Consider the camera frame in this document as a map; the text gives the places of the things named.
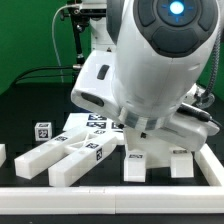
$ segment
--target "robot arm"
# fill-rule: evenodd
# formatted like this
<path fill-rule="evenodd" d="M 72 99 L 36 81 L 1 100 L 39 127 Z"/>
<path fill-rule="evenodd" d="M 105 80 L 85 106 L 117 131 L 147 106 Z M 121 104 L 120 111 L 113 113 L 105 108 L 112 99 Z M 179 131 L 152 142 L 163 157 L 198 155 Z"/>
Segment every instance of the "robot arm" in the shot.
<path fill-rule="evenodd" d="M 109 4 L 123 10 L 120 22 L 115 23 L 110 17 L 113 7 L 107 12 L 108 27 L 116 25 L 115 34 L 113 29 L 108 32 L 117 50 L 91 54 L 72 101 L 142 132 L 169 127 L 179 136 L 192 135 L 184 121 L 174 122 L 179 120 L 176 111 L 201 74 L 223 27 L 223 1 L 108 0 Z M 210 129 L 213 134 L 218 130 L 214 125 Z M 181 147 L 186 148 L 187 141 Z"/>

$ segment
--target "white plastic housing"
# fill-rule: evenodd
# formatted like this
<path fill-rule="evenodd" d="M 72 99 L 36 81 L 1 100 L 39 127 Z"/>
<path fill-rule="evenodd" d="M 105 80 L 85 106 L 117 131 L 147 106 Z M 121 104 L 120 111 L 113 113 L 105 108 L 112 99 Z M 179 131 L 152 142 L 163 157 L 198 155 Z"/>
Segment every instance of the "white plastic housing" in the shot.
<path fill-rule="evenodd" d="M 92 51 L 116 51 L 116 46 L 107 32 L 106 23 L 106 18 L 102 18 L 99 21 L 90 21 Z"/>
<path fill-rule="evenodd" d="M 123 121 L 127 117 L 125 113 L 127 111 L 121 110 L 113 95 L 114 90 L 111 80 L 113 79 L 115 70 L 114 57 L 115 53 L 93 51 L 79 74 L 76 85 L 71 93 L 71 100 L 76 105 L 110 118 L 119 124 L 125 123 Z M 105 79 L 100 80 L 97 76 L 103 65 L 109 65 L 110 68 L 106 73 Z M 104 106 L 101 107 L 84 99 L 82 93 L 88 93 L 100 98 L 104 102 Z M 207 136 L 215 135 L 219 131 L 219 128 L 212 122 L 201 122 L 196 118 L 180 114 L 174 114 L 164 126 L 164 129 L 146 130 L 148 119 L 140 117 L 136 119 L 133 128 L 141 132 L 149 132 L 150 135 L 174 143 L 190 151 L 200 150 Z"/>
<path fill-rule="evenodd" d="M 157 54 L 139 32 L 129 0 L 123 15 L 112 80 L 120 107 L 140 117 L 167 118 L 183 102 L 213 49 L 219 24 L 210 38 L 187 57 Z"/>

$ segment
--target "black cable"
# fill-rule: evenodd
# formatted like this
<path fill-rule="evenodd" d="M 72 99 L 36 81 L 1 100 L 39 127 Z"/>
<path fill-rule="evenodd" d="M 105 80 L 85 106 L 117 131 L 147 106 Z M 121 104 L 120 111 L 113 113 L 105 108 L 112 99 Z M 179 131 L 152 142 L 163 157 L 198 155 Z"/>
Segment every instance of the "black cable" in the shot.
<path fill-rule="evenodd" d="M 46 66 L 46 67 L 32 68 L 32 69 L 26 70 L 25 72 L 18 75 L 16 77 L 16 79 L 14 79 L 14 81 L 12 82 L 11 86 L 14 86 L 21 78 L 23 78 L 24 76 L 26 76 L 30 73 L 33 73 L 33 72 L 46 71 L 46 70 L 72 70 L 72 69 L 73 69 L 72 65 L 69 65 L 69 66 Z"/>
<path fill-rule="evenodd" d="M 177 110 L 178 113 L 181 114 L 186 114 L 192 117 L 197 118 L 199 121 L 203 121 L 203 122 L 213 122 L 214 124 L 216 124 L 220 129 L 223 129 L 224 127 L 222 126 L 222 124 L 220 124 L 218 121 L 214 120 L 212 118 L 212 116 L 202 110 L 196 110 L 193 107 L 187 105 L 187 104 L 181 104 L 180 107 Z"/>
<path fill-rule="evenodd" d="M 29 76 L 29 77 L 22 77 L 17 80 L 17 82 L 24 80 L 24 79 L 34 79 L 34 78 L 54 78 L 54 77 L 60 77 L 60 76 L 73 76 L 73 74 L 63 74 L 63 75 L 36 75 L 36 76 Z"/>
<path fill-rule="evenodd" d="M 212 52 L 212 69 L 210 73 L 208 86 L 206 87 L 204 93 L 202 93 L 199 96 L 196 96 L 197 97 L 196 106 L 200 109 L 210 107 L 215 101 L 215 96 L 212 94 L 212 90 L 214 89 L 216 78 L 218 75 L 220 46 L 221 46 L 221 30 L 219 29 Z"/>

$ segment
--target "white block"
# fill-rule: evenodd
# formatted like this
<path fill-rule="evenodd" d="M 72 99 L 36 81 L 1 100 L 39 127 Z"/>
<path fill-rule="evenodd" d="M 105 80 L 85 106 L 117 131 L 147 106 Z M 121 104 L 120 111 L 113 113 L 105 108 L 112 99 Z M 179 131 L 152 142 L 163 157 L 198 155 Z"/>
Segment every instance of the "white block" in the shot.
<path fill-rule="evenodd" d="M 115 195 L 103 187 L 0 188 L 0 214 L 114 214 Z"/>
<path fill-rule="evenodd" d="M 224 187 L 224 168 L 207 144 L 195 153 L 195 160 L 209 185 Z"/>
<path fill-rule="evenodd" d="M 172 148 L 170 169 L 172 178 L 194 177 L 191 152 L 179 147 Z"/>
<path fill-rule="evenodd" d="M 35 126 L 36 141 L 48 141 L 52 138 L 52 125 L 50 122 L 37 123 Z"/>
<path fill-rule="evenodd" d="M 6 160 L 5 145 L 0 144 L 0 167 Z"/>
<path fill-rule="evenodd" d="M 221 187 L 119 187 L 116 214 L 223 213 Z"/>
<path fill-rule="evenodd" d="M 158 138 L 146 135 L 141 137 L 141 132 L 132 128 L 124 128 L 125 151 L 139 150 L 146 152 L 146 169 L 170 167 L 171 144 Z"/>
<path fill-rule="evenodd" d="M 86 128 L 74 128 L 16 158 L 16 175 L 32 179 L 64 158 L 65 145 L 83 141 L 86 134 Z"/>
<path fill-rule="evenodd" d="M 122 131 L 111 119 L 94 113 L 70 113 L 63 127 L 63 131 L 68 131 L 77 126 L 94 127 L 102 131 Z"/>
<path fill-rule="evenodd" d="M 146 153 L 126 151 L 124 160 L 124 181 L 145 182 Z"/>
<path fill-rule="evenodd" d="M 113 133 L 90 139 L 83 147 L 49 168 L 49 184 L 68 187 L 105 159 L 116 147 Z"/>

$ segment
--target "cube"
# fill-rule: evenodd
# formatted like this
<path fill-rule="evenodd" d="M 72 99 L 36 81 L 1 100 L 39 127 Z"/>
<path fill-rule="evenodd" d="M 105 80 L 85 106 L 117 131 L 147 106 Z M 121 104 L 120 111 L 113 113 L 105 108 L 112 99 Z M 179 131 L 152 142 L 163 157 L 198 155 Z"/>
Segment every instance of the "cube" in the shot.
<path fill-rule="evenodd" d="M 145 182 L 145 175 L 145 152 L 126 152 L 126 157 L 124 160 L 124 181 Z"/>
<path fill-rule="evenodd" d="M 37 123 L 35 126 L 36 141 L 48 141 L 52 138 L 51 122 Z"/>
<path fill-rule="evenodd" d="M 176 147 L 171 150 L 171 177 L 194 177 L 193 156 L 190 151 Z"/>

